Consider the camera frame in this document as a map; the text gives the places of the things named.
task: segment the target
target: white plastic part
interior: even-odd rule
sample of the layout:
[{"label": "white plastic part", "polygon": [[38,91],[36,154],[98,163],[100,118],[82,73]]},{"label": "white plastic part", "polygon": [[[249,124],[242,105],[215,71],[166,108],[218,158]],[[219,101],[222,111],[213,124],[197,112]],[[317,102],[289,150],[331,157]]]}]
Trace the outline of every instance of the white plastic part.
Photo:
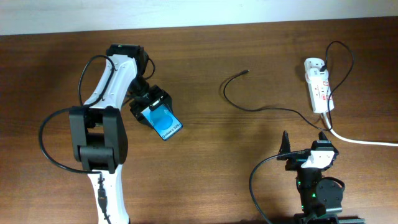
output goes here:
[{"label": "white plastic part", "polygon": [[[310,90],[312,110],[314,113],[328,111],[328,98],[330,96],[329,72],[326,69],[321,72],[324,61],[320,58],[308,58],[304,62],[305,80]],[[330,110],[334,108],[333,98],[330,97]]]},{"label": "white plastic part", "polygon": [[[91,108],[104,109],[107,106],[112,106],[113,108],[118,108],[120,110],[124,97],[126,96],[127,89],[129,88],[131,81],[135,79],[137,75],[137,64],[134,58],[129,58],[127,55],[115,54],[110,56],[110,59],[113,61],[116,70],[114,71],[112,79],[106,89],[103,100],[91,106]],[[102,74],[94,93],[85,101],[85,105],[94,102],[98,98],[108,81],[111,69],[111,62],[107,60],[105,71]]]},{"label": "white plastic part", "polygon": [[311,151],[311,156],[308,157],[307,161],[301,167],[323,169],[330,164],[334,155],[335,152],[333,151]]},{"label": "white plastic part", "polygon": [[[110,174],[105,170],[93,170],[101,171],[102,177],[105,178],[103,182],[103,187],[106,192],[106,197],[108,199],[108,204],[106,206],[106,214],[109,215],[109,220],[112,224],[128,224],[129,215],[127,214],[126,208],[124,207],[123,200],[123,189],[122,189],[122,166],[118,165],[114,174]],[[88,174],[94,188],[95,201],[97,204],[98,211],[98,224],[108,224],[104,220],[104,214],[100,206],[98,205],[98,178],[99,174]]]},{"label": "white plastic part", "polygon": [[[331,128],[328,116],[326,113],[321,114],[321,117],[325,120],[326,125],[328,128]],[[330,132],[336,136],[336,138],[346,141],[346,142],[351,142],[351,143],[356,143],[356,144],[369,144],[369,145],[377,145],[377,146],[393,146],[393,147],[398,147],[398,143],[389,143],[389,142],[373,142],[373,141],[359,141],[359,140],[352,140],[348,138],[341,137],[338,135],[335,130],[331,129]]]}]

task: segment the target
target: wooden table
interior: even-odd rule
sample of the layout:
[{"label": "wooden table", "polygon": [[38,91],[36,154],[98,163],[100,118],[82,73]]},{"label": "wooden table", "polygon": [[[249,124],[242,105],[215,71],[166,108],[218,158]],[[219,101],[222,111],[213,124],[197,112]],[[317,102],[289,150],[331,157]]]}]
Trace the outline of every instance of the wooden table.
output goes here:
[{"label": "wooden table", "polygon": [[[0,223],[97,222],[87,176],[47,161],[37,133],[48,114],[78,104],[76,89],[85,63],[112,43],[145,46],[157,67],[149,83],[172,96],[175,115],[184,125],[163,142],[133,118],[128,106],[123,108],[129,140],[124,203],[132,222],[234,223],[260,219],[249,194],[249,175],[259,161],[277,154],[283,130],[289,132],[292,150],[310,147],[318,130],[294,113],[237,110],[221,97],[221,82],[250,69],[228,87],[233,101],[252,108],[292,108],[315,122],[303,62],[324,58],[329,42],[341,40],[354,51],[356,63],[334,96],[336,132],[353,139],[397,141],[397,38],[396,17],[2,36]],[[336,85],[350,57],[334,46],[330,58],[330,81]],[[83,98],[91,95],[103,69],[101,61],[90,67]],[[398,149],[326,135],[340,155],[325,174],[346,183],[341,216],[394,223]],[[66,115],[46,127],[44,139],[56,160],[81,168],[73,158]],[[256,174],[255,194],[270,217],[301,212],[295,176],[281,161]]]}]

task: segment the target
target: white cord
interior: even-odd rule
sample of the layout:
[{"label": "white cord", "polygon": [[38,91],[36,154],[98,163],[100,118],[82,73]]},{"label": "white cord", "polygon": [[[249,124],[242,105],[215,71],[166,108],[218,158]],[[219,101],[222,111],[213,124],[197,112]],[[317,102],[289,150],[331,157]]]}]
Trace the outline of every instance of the white cord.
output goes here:
[{"label": "white cord", "polygon": [[[329,119],[328,116],[326,115],[326,112],[324,112],[323,114],[321,114],[321,117],[325,120],[326,125],[328,126],[328,128],[330,128],[330,123],[329,123]],[[341,137],[340,135],[338,135],[335,130],[331,129],[330,132],[336,136],[338,139],[341,139],[343,141],[346,142],[351,142],[351,143],[356,143],[356,144],[370,144],[370,145],[378,145],[378,146],[395,146],[398,147],[397,143],[388,143],[388,142],[372,142],[372,141],[358,141],[358,140],[352,140],[352,139],[348,139],[348,138],[344,138]]]}]

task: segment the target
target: white power strip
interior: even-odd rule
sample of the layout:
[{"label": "white power strip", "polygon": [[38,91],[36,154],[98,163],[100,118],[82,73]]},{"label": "white power strip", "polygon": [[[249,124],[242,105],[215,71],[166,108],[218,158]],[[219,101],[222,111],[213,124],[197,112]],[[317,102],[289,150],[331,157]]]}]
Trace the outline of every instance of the white power strip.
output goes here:
[{"label": "white power strip", "polygon": [[[318,114],[328,111],[328,98],[330,96],[329,72],[328,70],[320,71],[324,64],[324,61],[320,58],[308,58],[304,62],[305,80],[310,90],[312,110]],[[329,107],[330,110],[335,107],[332,97],[330,97]]]}]

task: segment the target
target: power strip switch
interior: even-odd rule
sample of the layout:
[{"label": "power strip switch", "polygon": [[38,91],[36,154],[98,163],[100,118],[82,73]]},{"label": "power strip switch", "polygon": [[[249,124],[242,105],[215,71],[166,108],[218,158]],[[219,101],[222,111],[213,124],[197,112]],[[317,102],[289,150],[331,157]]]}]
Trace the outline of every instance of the power strip switch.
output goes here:
[{"label": "power strip switch", "polygon": [[[310,90],[312,110],[314,113],[328,112],[328,99],[330,96],[329,72],[321,72],[324,61],[320,58],[308,58],[304,62],[305,80]],[[333,98],[330,97],[330,110],[334,108]]]}]

